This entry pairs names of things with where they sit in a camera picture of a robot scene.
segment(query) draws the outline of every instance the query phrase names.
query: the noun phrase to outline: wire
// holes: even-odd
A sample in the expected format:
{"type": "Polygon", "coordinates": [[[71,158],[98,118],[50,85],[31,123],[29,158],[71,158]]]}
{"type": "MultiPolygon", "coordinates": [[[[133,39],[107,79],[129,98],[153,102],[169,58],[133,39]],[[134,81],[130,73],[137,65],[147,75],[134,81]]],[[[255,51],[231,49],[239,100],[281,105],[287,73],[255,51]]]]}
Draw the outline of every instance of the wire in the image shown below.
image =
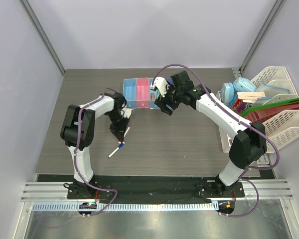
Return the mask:
{"type": "Polygon", "coordinates": [[[241,214],[241,215],[231,215],[231,214],[225,214],[225,213],[219,213],[220,215],[224,215],[224,216],[226,216],[226,217],[230,217],[230,218],[241,218],[241,217],[244,217],[244,216],[248,216],[249,214],[251,214],[253,211],[255,211],[255,209],[257,208],[257,206],[258,206],[258,204],[259,204],[259,192],[258,192],[258,190],[257,190],[257,188],[256,188],[256,186],[254,185],[254,183],[252,182],[252,181],[250,181],[250,180],[248,180],[248,179],[240,179],[241,181],[246,181],[246,182],[248,182],[248,183],[250,183],[252,186],[253,186],[253,188],[255,189],[255,191],[256,191],[256,195],[257,195],[257,199],[256,199],[256,204],[254,205],[254,207],[249,211],[249,212],[247,212],[247,213],[244,213],[244,214],[241,214]]]}
{"type": "MultiPolygon", "coordinates": [[[[68,184],[68,183],[64,183],[64,184],[63,184],[63,187],[69,189],[69,188],[70,188],[70,184],[68,184]]],[[[76,189],[77,189],[77,193],[80,194],[83,198],[90,198],[90,197],[92,196],[92,194],[90,194],[90,195],[86,195],[86,196],[83,195],[83,194],[80,192],[80,188],[77,187],[77,186],[75,186],[75,185],[72,185],[72,187],[76,188],[76,189]]]]}
{"type": "MultiPolygon", "coordinates": [[[[111,88],[106,88],[105,90],[111,90],[111,91],[116,92],[115,90],[113,90],[111,88]]],[[[94,105],[97,102],[101,101],[104,98],[104,95],[105,95],[105,91],[103,92],[103,94],[102,94],[101,97],[98,97],[97,99],[95,99],[95,100],[93,100],[93,101],[85,104],[83,107],[81,107],[81,109],[79,111],[78,119],[81,119],[82,112],[84,111],[85,108],[87,108],[88,106],[94,105]]],[[[97,212],[94,212],[94,213],[90,214],[90,216],[94,216],[94,215],[98,215],[101,212],[103,212],[105,209],[107,209],[114,202],[114,200],[117,197],[118,191],[116,189],[98,188],[98,187],[93,186],[92,184],[90,184],[89,182],[87,182],[85,180],[85,178],[82,176],[82,174],[81,174],[81,172],[80,172],[80,170],[78,168],[77,158],[76,158],[76,152],[79,149],[80,141],[81,141],[81,120],[78,120],[78,137],[77,137],[76,146],[75,146],[75,149],[74,149],[74,152],[73,152],[73,164],[74,164],[75,171],[77,172],[77,174],[79,175],[79,177],[82,179],[82,181],[86,185],[88,185],[90,188],[93,188],[95,190],[102,191],[102,192],[114,192],[115,193],[114,196],[113,196],[113,198],[109,201],[109,203],[107,205],[105,205],[102,209],[98,210],[97,212]]]]}
{"type": "Polygon", "coordinates": [[[233,203],[235,203],[236,202],[235,190],[233,190],[233,195],[234,195],[234,202],[233,203]]]}
{"type": "Polygon", "coordinates": [[[96,205],[96,200],[98,200],[98,199],[99,199],[99,191],[96,191],[96,196],[95,196],[95,200],[94,200],[95,205],[96,205]]]}

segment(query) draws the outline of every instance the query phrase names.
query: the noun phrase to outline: desk organizer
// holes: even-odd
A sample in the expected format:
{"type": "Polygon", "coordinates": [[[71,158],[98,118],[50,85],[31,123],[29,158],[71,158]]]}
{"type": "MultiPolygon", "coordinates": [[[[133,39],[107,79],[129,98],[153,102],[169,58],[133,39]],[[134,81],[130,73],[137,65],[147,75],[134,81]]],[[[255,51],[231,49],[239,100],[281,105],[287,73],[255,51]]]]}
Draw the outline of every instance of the desk organizer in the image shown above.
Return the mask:
{"type": "MultiPolygon", "coordinates": [[[[165,78],[173,84],[171,78],[165,78]]],[[[159,91],[150,89],[153,78],[124,79],[123,95],[127,101],[127,107],[131,109],[159,109],[154,104],[159,96],[159,91]]]]}
{"type": "MultiPolygon", "coordinates": [[[[296,89],[290,79],[285,67],[270,66],[262,70],[251,80],[257,87],[263,82],[271,85],[287,88],[291,94],[278,94],[265,104],[298,98],[296,89]]],[[[263,122],[266,135],[274,142],[278,149],[285,147],[295,139],[299,138],[299,110],[286,110],[263,122]]],[[[219,128],[223,152],[230,150],[232,141],[227,133],[219,128]]],[[[274,153],[273,147],[267,142],[267,153],[274,153]]]]}

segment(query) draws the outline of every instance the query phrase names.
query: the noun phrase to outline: book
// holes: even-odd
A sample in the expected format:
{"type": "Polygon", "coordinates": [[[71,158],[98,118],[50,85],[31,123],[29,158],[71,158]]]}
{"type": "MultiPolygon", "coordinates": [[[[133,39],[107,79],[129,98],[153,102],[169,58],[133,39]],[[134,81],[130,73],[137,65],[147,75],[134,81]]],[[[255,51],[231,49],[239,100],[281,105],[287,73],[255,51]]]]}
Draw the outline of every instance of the book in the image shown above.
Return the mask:
{"type": "Polygon", "coordinates": [[[249,109],[258,98],[262,97],[265,97],[264,92],[238,92],[231,110],[240,115],[243,111],[249,109]]]}
{"type": "Polygon", "coordinates": [[[296,104],[296,103],[299,104],[299,98],[292,99],[292,100],[275,102],[275,103],[272,103],[272,104],[267,104],[267,105],[262,105],[262,106],[251,107],[251,108],[247,109],[246,111],[244,111],[241,114],[241,117],[245,118],[246,115],[250,114],[251,112],[255,112],[255,111],[259,111],[259,110],[264,110],[264,109],[270,109],[270,108],[279,107],[279,106],[285,106],[285,105],[289,105],[289,104],[296,104]]]}

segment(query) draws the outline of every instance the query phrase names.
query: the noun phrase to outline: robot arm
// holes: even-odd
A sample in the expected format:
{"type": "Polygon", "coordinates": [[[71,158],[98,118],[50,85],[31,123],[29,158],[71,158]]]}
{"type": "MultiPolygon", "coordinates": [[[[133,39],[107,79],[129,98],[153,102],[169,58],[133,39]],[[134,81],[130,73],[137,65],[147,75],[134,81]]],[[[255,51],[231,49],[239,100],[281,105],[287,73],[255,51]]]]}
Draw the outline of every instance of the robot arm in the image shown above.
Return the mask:
{"type": "Polygon", "coordinates": [[[227,194],[235,186],[244,170],[254,161],[258,160],[266,153],[266,141],[252,130],[234,121],[229,115],[234,115],[240,122],[250,124],[265,134],[265,127],[262,123],[251,124],[222,104],[208,89],[211,97],[226,108],[227,113],[221,110],[206,94],[202,85],[194,86],[186,71],[171,76],[174,85],[168,83],[163,77],[154,79],[152,90],[159,90],[160,96],[155,100],[155,104],[162,112],[172,114],[170,106],[175,110],[180,103],[191,106],[194,110],[207,115],[223,130],[227,132],[233,140],[227,166],[216,177],[217,190],[220,194],[227,194]]]}
{"type": "MultiPolygon", "coordinates": [[[[61,129],[61,138],[68,146],[72,160],[74,160],[74,150],[77,143],[78,136],[78,113],[83,107],[70,105],[67,109],[63,126],[61,129]]],[[[124,133],[130,121],[132,109],[126,108],[126,100],[121,93],[107,94],[97,103],[88,106],[83,110],[81,118],[81,141],[79,150],[77,150],[77,165],[80,173],[87,182],[93,182],[94,172],[91,168],[90,161],[90,144],[94,137],[95,120],[105,114],[111,120],[110,131],[118,139],[124,141],[124,133]]],[[[85,187],[83,180],[78,173],[74,172],[75,187],[85,187]]]]}

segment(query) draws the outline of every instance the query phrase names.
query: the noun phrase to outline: purple cable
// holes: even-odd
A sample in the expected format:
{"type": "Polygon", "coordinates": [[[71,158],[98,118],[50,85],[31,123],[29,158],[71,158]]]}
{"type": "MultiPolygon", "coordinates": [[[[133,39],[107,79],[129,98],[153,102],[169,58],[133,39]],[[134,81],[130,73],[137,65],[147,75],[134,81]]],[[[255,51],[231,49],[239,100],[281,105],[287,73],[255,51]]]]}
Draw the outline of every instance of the purple cable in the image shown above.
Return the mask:
{"type": "Polygon", "coordinates": [[[253,211],[255,211],[255,209],[257,208],[258,204],[259,204],[259,192],[256,188],[256,186],[254,185],[254,183],[248,179],[240,179],[241,181],[246,181],[248,183],[251,184],[251,186],[253,186],[253,188],[255,189],[256,191],[256,195],[257,195],[257,199],[256,199],[256,204],[254,205],[254,207],[252,208],[252,210],[250,210],[249,212],[247,213],[244,213],[244,214],[241,214],[241,215],[231,215],[231,214],[225,214],[225,213],[220,213],[221,215],[224,215],[224,216],[227,216],[227,217],[230,217],[230,218],[241,218],[241,217],[244,217],[244,216],[248,216],[249,214],[251,214],[253,211]]]}
{"type": "MultiPolygon", "coordinates": [[[[111,91],[114,91],[114,92],[117,92],[111,88],[106,88],[105,90],[111,90],[111,91]]],[[[78,119],[81,119],[81,116],[82,116],[82,112],[85,108],[87,108],[88,106],[91,106],[91,105],[94,105],[96,104],[97,102],[101,101],[103,99],[105,95],[105,91],[102,93],[102,96],[101,98],[97,98],[95,99],[94,101],[91,101],[89,103],[87,103],[86,105],[84,105],[80,111],[79,111],[79,115],[78,115],[78,119]]],[[[110,204],[112,204],[114,202],[114,200],[116,199],[116,196],[118,194],[118,191],[116,189],[103,189],[103,188],[98,188],[98,187],[95,187],[93,185],[91,185],[89,182],[87,182],[84,177],[82,176],[82,174],[80,173],[79,171],[79,168],[78,168],[78,165],[77,165],[77,162],[76,162],[76,152],[77,150],[79,149],[79,145],[80,145],[80,141],[81,141],[81,120],[78,120],[78,138],[77,138],[77,141],[76,141],[76,147],[74,149],[74,155],[73,155],[73,164],[74,164],[74,168],[75,168],[75,171],[78,173],[79,177],[83,180],[83,182],[88,185],[89,187],[95,189],[95,190],[99,190],[99,191],[102,191],[102,192],[115,192],[115,195],[114,197],[110,200],[110,202],[102,209],[98,210],[97,212],[94,212],[94,213],[91,213],[90,216],[94,216],[94,215],[98,215],[99,213],[103,212],[110,204]]],[[[63,226],[65,226],[66,224],[68,224],[69,222],[77,219],[77,218],[80,218],[80,216],[76,216],[76,217],[73,217],[71,218],[70,220],[66,221],[65,223],[59,225],[59,226],[45,226],[46,228],[49,228],[49,229],[58,229],[58,228],[61,228],[63,226]]],[[[31,235],[30,238],[33,238],[34,234],[36,233],[37,229],[38,229],[38,226],[42,223],[42,220],[43,218],[40,218],[39,219],[39,222],[37,223],[37,225],[35,226],[35,229],[31,235]]]]}
{"type": "Polygon", "coordinates": [[[209,98],[211,99],[211,101],[216,104],[224,113],[226,113],[230,118],[232,118],[234,121],[240,123],[241,125],[249,128],[250,130],[252,130],[253,132],[259,134],[262,138],[264,138],[266,141],[268,141],[271,146],[274,148],[275,150],[275,153],[276,153],[276,161],[275,163],[272,165],[272,166],[269,166],[269,167],[255,167],[255,166],[249,166],[249,168],[255,168],[255,169],[258,169],[258,170],[270,170],[270,169],[273,169],[274,167],[276,167],[280,161],[280,154],[279,154],[279,151],[278,151],[278,148],[275,146],[275,144],[266,136],[264,135],[263,133],[261,133],[259,130],[253,128],[251,125],[249,124],[246,124],[244,122],[240,122],[238,118],[236,118],[235,116],[233,116],[229,111],[227,111],[221,104],[219,104],[218,102],[216,102],[216,100],[210,95],[210,93],[208,92],[204,82],[201,80],[201,78],[190,68],[188,68],[187,66],[184,66],[184,65],[181,65],[181,64],[169,64],[167,66],[164,66],[163,68],[160,69],[160,71],[154,76],[153,79],[156,79],[156,77],[163,71],[165,70],[166,68],[168,67],[171,67],[171,66],[179,66],[179,67],[182,67],[182,68],[185,68],[186,70],[188,70],[189,72],[191,72],[198,80],[199,82],[201,83],[201,85],[203,86],[204,88],[204,91],[206,92],[206,94],[209,96],[209,98]]]}
{"type": "MultiPolygon", "coordinates": [[[[111,88],[106,88],[105,90],[111,90],[111,91],[114,91],[116,92],[115,90],[111,89],[111,88]]],[[[76,152],[77,150],[79,149],[79,145],[80,145],[80,141],[81,141],[81,117],[82,117],[82,112],[85,108],[87,108],[88,106],[91,106],[91,105],[94,105],[96,104],[97,102],[101,101],[103,99],[105,95],[105,91],[103,92],[101,98],[97,98],[96,100],[94,101],[91,101],[89,103],[87,103],[86,105],[84,105],[80,111],[79,111],[79,116],[78,116],[78,119],[79,119],[79,122],[78,122],[78,138],[77,138],[77,141],[76,141],[76,147],[74,149],[74,152],[73,152],[73,164],[74,164],[74,168],[75,168],[75,171],[78,173],[79,177],[83,180],[83,182],[88,185],[90,188],[93,188],[95,190],[98,190],[98,191],[102,191],[102,192],[115,192],[115,195],[114,197],[110,200],[110,202],[104,207],[102,208],[101,210],[98,210],[97,212],[94,212],[94,213],[91,213],[90,215],[91,216],[94,216],[94,215],[98,215],[99,213],[103,212],[105,209],[107,209],[109,207],[109,205],[111,203],[114,202],[114,200],[116,199],[116,196],[118,194],[118,191],[116,189],[103,189],[103,188],[98,188],[98,187],[95,187],[93,185],[91,185],[89,182],[87,182],[84,177],[82,176],[82,174],[80,173],[80,170],[78,168],[78,165],[77,165],[77,162],[76,162],[76,152]]]]}

